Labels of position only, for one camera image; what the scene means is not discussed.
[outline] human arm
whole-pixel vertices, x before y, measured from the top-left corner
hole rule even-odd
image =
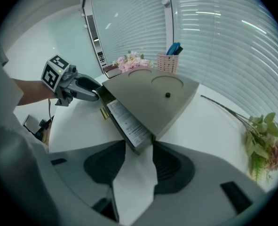
[[[23,91],[24,95],[18,105],[27,105],[44,99],[54,99],[55,95],[42,81],[21,81],[15,83]]]

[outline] cable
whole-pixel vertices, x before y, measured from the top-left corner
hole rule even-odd
[[[49,117],[50,117],[51,122],[53,122],[52,117],[51,117],[51,113],[50,113],[50,109],[51,109],[51,101],[50,101],[50,99],[48,99],[48,103],[49,103]]]

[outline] green leaves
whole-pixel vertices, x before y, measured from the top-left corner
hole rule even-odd
[[[261,145],[259,145],[258,143],[256,145],[254,145],[254,151],[259,156],[264,157],[265,159],[268,160],[269,155],[266,153],[266,151],[263,149],[263,147]]]
[[[266,115],[263,119],[263,115],[261,117],[253,117],[251,116],[249,120],[252,122],[254,128],[259,133],[268,133],[274,137],[278,137],[278,127],[273,122],[275,119],[276,113],[271,112]]]
[[[267,133],[271,134],[274,137],[278,137],[278,127],[273,122],[267,123]]]
[[[275,115],[276,113],[274,112],[268,113],[267,116],[264,118],[264,122],[265,123],[273,122]]]
[[[254,153],[251,157],[252,160],[252,170],[253,174],[252,176],[255,178],[256,182],[259,182],[261,180],[262,172],[265,165],[265,159],[256,153]]]
[[[259,144],[255,143],[255,140],[253,139],[253,135],[250,132],[246,132],[247,137],[246,137],[246,153],[249,157],[252,156],[252,154],[255,152],[261,157],[264,157],[265,159],[268,160],[269,155],[267,152],[264,150],[264,148]]]
[[[267,127],[268,127],[267,124],[264,124],[264,123],[258,124],[258,125],[256,126],[256,130],[257,130],[259,133],[264,133],[264,132],[266,132]]]
[[[263,115],[261,115],[260,117],[250,116],[249,120],[252,121],[252,123],[254,124],[261,124],[263,123]]]
[[[254,152],[253,136],[250,132],[247,133],[246,138],[246,153],[250,157]]]

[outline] paper label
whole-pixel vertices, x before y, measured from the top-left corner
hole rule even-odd
[[[108,103],[107,107],[134,147],[151,138],[151,133],[118,100]]]

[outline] box lid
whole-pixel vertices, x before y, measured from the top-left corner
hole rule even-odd
[[[103,85],[159,139],[193,99],[199,84],[172,73],[139,67]]]

